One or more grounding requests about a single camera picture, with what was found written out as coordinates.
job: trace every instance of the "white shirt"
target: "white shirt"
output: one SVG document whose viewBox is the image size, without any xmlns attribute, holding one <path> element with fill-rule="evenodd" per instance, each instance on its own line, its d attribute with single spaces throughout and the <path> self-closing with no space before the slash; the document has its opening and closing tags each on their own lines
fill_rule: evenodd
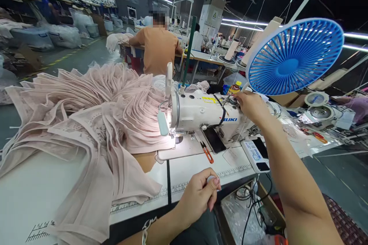
<svg viewBox="0 0 368 245">
<path fill-rule="evenodd" d="M 201 51 L 203 44 L 203 36 L 198 31 L 195 31 L 193 35 L 192 50 Z"/>
</svg>

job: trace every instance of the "bracelet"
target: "bracelet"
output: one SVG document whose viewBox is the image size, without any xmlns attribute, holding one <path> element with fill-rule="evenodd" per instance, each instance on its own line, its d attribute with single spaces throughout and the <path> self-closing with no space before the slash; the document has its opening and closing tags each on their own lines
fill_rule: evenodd
<svg viewBox="0 0 368 245">
<path fill-rule="evenodd" d="M 148 237 L 148 229 L 151 227 L 151 224 L 157 220 L 157 216 L 154 219 L 148 219 L 145 225 L 142 228 L 142 245 L 146 245 L 147 237 Z"/>
</svg>

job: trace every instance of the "fan grille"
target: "fan grille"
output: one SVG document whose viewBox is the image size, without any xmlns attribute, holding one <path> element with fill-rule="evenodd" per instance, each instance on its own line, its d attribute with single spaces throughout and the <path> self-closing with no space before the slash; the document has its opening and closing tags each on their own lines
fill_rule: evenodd
<svg viewBox="0 0 368 245">
<path fill-rule="evenodd" d="M 341 53 L 342 28 L 332 20 L 309 18 L 287 24 L 253 51 L 247 65 L 250 86 L 265 95 L 284 95 L 321 77 Z"/>
</svg>

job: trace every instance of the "pink fabric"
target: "pink fabric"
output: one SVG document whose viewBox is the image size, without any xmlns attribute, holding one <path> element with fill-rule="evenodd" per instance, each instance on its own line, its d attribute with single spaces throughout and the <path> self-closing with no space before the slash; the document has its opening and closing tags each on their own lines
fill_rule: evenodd
<svg viewBox="0 0 368 245">
<path fill-rule="evenodd" d="M 131 155 L 173 147 L 157 122 L 164 93 L 152 75 L 138 76 L 122 64 L 94 66 L 85 75 L 59 69 L 40 73 L 7 92 L 20 115 L 18 133 L 3 148 L 0 177 L 33 154 L 44 151 L 70 161 L 78 153 L 87 165 L 48 233 L 59 244 L 99 244 L 109 235 L 112 204 L 142 204 L 161 185 Z"/>
</svg>

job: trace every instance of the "warning label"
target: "warning label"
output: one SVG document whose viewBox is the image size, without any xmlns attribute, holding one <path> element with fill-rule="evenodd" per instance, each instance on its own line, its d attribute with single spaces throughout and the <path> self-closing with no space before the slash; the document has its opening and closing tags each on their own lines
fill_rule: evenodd
<svg viewBox="0 0 368 245">
<path fill-rule="evenodd" d="M 202 97 L 202 99 L 205 103 L 218 103 L 217 99 L 215 98 Z"/>
</svg>

